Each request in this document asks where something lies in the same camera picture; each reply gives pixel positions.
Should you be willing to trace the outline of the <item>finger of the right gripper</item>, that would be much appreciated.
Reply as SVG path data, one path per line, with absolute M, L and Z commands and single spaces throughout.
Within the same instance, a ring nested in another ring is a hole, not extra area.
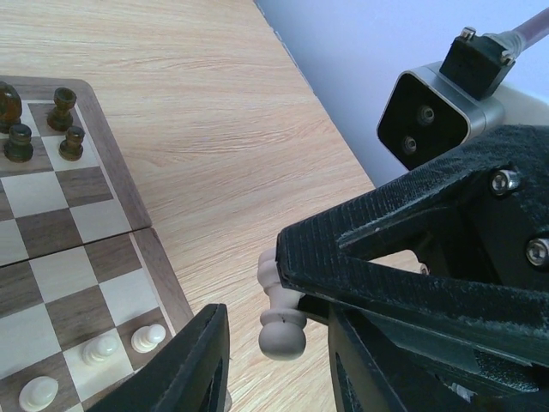
M 504 125 L 284 228 L 285 287 L 446 373 L 548 383 L 548 129 Z

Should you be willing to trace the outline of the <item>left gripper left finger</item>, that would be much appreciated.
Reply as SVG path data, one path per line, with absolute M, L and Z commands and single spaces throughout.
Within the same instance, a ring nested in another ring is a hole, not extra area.
M 227 308 L 209 304 L 145 366 L 92 411 L 225 410 L 230 334 Z

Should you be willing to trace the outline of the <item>dark chess piece mid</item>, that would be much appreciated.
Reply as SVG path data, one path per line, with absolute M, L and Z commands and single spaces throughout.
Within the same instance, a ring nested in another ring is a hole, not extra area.
M 21 122 L 21 97 L 15 88 L 7 82 L 1 82 L 1 132 L 8 133 L 9 128 Z

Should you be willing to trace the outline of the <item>dark chess piece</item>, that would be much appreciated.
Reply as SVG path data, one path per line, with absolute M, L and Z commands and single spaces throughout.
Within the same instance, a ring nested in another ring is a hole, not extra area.
M 9 137 L 3 151 L 9 161 L 28 162 L 33 157 L 32 131 L 25 124 L 14 124 L 9 128 Z

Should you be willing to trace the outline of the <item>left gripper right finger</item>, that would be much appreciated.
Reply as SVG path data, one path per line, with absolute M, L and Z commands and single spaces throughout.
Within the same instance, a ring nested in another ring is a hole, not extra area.
M 329 308 L 329 358 L 338 411 L 405 411 L 389 382 L 395 345 L 363 314 Z

